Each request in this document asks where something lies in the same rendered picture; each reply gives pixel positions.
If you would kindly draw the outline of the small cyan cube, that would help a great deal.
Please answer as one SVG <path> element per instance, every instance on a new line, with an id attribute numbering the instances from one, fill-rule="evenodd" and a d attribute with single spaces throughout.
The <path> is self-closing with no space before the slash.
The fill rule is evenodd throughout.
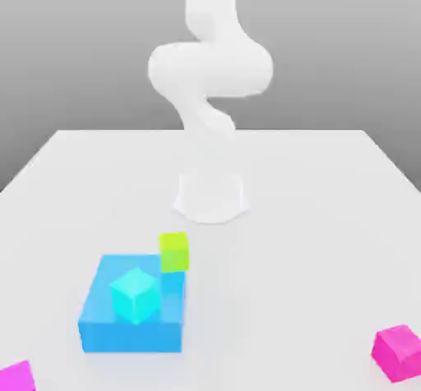
<path id="1" fill-rule="evenodd" d="M 136 267 L 110 284 L 112 309 L 116 315 L 140 324 L 160 308 L 160 281 Z"/>

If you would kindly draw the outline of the small blue cube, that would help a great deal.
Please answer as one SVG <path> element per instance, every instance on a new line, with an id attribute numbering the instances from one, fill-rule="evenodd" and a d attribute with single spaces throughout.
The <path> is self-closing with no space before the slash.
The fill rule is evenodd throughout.
<path id="1" fill-rule="evenodd" d="M 160 288 L 164 297 L 185 297 L 185 272 L 176 271 L 160 275 Z"/>

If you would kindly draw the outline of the small magenta cube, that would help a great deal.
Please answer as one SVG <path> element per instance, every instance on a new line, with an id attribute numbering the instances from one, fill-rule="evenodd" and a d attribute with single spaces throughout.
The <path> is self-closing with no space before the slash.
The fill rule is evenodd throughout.
<path id="1" fill-rule="evenodd" d="M 21 361 L 1 369 L 0 391 L 36 391 L 30 363 Z"/>

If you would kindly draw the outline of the large blue box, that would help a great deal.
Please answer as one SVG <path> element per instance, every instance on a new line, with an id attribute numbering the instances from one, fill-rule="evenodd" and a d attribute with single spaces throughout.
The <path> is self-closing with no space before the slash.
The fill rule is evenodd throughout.
<path id="1" fill-rule="evenodd" d="M 78 320 L 84 352 L 180 352 L 185 297 L 160 298 L 160 308 L 133 324 L 112 309 L 110 284 L 130 269 L 140 268 L 160 280 L 158 255 L 104 255 Z"/>

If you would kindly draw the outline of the small pink cube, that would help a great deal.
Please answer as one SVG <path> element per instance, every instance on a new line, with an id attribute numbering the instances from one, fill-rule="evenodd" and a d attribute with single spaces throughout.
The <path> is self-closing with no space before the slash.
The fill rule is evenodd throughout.
<path id="1" fill-rule="evenodd" d="M 371 356 L 392 383 L 421 375 L 421 338 L 408 325 L 376 332 Z"/>

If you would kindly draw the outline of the small lime green cube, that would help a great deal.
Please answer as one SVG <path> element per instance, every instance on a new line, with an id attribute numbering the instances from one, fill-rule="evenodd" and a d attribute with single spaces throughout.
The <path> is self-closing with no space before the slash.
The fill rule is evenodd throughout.
<path id="1" fill-rule="evenodd" d="M 172 273 L 189 269 L 189 245 L 185 232 L 161 233 L 161 272 Z"/>

